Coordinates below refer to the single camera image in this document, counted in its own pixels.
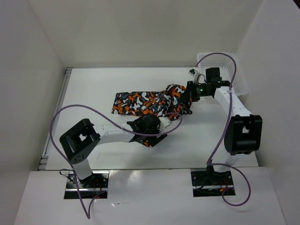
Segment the orange camouflage shorts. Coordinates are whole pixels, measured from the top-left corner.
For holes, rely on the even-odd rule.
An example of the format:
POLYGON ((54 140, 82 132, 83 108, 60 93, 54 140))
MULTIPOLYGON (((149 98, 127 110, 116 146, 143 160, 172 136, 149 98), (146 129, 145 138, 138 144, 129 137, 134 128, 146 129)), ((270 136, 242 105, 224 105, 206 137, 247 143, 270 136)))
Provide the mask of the orange camouflage shorts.
POLYGON ((179 118, 178 114, 192 114, 192 102, 180 99, 185 90, 182 85, 170 84, 162 91, 119 92, 115 95, 112 114, 138 117, 154 114, 174 121, 179 118))

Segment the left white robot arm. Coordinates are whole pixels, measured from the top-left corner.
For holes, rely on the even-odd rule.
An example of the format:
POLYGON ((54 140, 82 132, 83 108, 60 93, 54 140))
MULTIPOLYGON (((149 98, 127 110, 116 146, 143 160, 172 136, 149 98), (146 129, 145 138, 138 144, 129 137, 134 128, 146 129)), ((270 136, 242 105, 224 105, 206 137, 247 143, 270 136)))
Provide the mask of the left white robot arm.
POLYGON ((83 119, 60 137, 60 143, 69 163, 77 174, 77 182, 84 188, 95 181, 95 176, 88 162, 89 154, 100 144, 137 142, 146 147, 154 147, 167 137, 161 132, 171 125, 166 117, 145 115, 134 121, 128 121, 118 129, 116 126, 99 126, 89 119, 83 119))

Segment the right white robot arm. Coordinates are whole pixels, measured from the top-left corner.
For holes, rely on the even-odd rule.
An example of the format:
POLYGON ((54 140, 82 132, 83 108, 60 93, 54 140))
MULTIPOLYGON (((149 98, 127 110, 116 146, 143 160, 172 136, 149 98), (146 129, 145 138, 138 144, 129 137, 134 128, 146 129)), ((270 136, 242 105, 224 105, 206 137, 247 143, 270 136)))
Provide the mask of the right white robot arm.
POLYGON ((240 155, 250 155, 260 148, 263 119, 242 104, 231 82, 220 76, 219 68, 208 68, 203 83, 199 82, 201 73, 196 68, 189 73, 193 80, 187 82, 180 100, 184 103, 197 102, 202 97, 212 97, 227 115, 220 140, 207 160, 206 180, 217 184, 222 173, 229 171, 240 155))

